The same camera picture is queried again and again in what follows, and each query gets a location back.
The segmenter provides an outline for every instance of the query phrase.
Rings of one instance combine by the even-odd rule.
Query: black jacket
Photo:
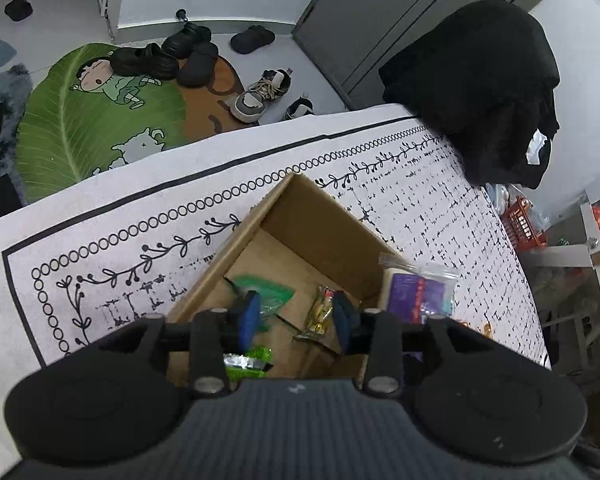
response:
[[[559,127],[560,76],[542,26],[527,12],[499,0],[464,6],[379,73],[385,102],[448,136],[469,182],[538,187]],[[536,130],[549,140],[532,166],[525,153]]]

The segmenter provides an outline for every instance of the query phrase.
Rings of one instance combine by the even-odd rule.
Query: cardboard box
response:
[[[274,366],[267,376],[328,376],[340,352],[334,327],[321,340],[323,347],[293,338],[304,330],[319,285],[344,290],[355,306],[376,306],[381,253],[395,251],[310,179],[290,174],[236,228],[168,321],[186,322],[200,310],[230,306],[235,297],[224,275],[261,276],[295,289],[278,311],[284,321],[274,318],[271,329],[256,336],[256,344],[272,349]],[[359,370],[361,363],[362,358],[347,369]],[[172,355],[171,380],[182,383],[186,373],[186,354]]]

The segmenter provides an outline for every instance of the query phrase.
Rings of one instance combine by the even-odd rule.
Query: packaged food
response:
[[[379,263],[384,278],[378,308],[406,323],[424,323],[432,314],[453,314],[459,269],[410,264],[392,254],[381,254]]]
[[[334,290],[328,286],[319,286],[314,304],[309,310],[304,324],[304,331],[296,338],[320,339],[327,333],[331,325]]]
[[[291,287],[280,283],[270,282],[252,274],[240,274],[231,279],[224,277],[231,285],[236,294],[242,295],[249,290],[260,294],[262,304],[260,305],[260,327],[261,331],[269,329],[268,319],[284,306],[295,293]]]
[[[482,335],[489,339],[493,339],[493,328],[491,328],[491,323],[489,321],[482,327]]]
[[[271,361],[271,348],[256,346],[240,354],[224,354],[224,366],[226,374],[232,381],[246,377],[264,377],[273,368]]]

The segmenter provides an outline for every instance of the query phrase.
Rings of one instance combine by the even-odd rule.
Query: black shoe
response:
[[[33,7],[27,0],[11,0],[4,7],[4,13],[14,22],[21,22],[33,12]]]
[[[165,54],[156,43],[144,48],[119,48],[111,54],[111,68],[116,75],[151,77],[168,81],[178,74],[178,60]]]
[[[250,54],[261,46],[273,43],[276,35],[262,25],[251,25],[247,30],[231,38],[231,48],[238,54]]]
[[[198,43],[211,41],[211,29],[187,22],[180,32],[171,34],[162,44],[162,51],[178,59],[187,59]]]
[[[305,115],[314,114],[314,104],[306,98],[305,94],[302,97],[293,101],[289,108],[286,109],[284,120],[297,119],[298,117],[304,117]]]
[[[178,84],[187,88],[206,85],[213,77],[217,60],[218,47],[208,41],[197,44],[178,72]]]

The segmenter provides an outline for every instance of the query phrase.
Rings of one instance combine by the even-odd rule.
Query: red basket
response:
[[[500,220],[515,250],[526,251],[546,247],[546,235],[536,234],[520,197],[500,216]]]

